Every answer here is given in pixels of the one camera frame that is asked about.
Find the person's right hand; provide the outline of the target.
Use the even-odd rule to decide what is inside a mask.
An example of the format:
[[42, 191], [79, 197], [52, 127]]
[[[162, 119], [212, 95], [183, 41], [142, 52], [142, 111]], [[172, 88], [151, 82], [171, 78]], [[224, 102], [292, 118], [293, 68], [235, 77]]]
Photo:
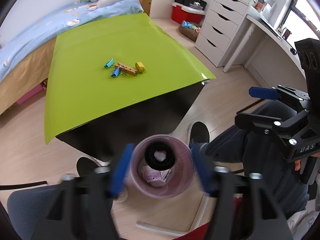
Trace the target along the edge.
[[[320, 153], [316, 153], [316, 154], [313, 154], [312, 157], [315, 157], [315, 158], [319, 158], [320, 157]], [[301, 169], [301, 160], [296, 160], [295, 161], [295, 171], [299, 171]]]

